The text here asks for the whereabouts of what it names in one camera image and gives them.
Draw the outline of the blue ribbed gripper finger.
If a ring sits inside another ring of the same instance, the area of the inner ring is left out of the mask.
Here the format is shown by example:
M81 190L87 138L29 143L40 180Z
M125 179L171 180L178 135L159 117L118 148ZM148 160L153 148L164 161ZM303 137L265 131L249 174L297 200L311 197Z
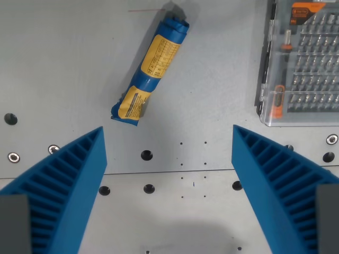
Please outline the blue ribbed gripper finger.
M33 253L78 253L107 164L98 127L1 189L28 198Z
M231 163L272 253L319 253L316 189L328 170L260 134L233 126Z

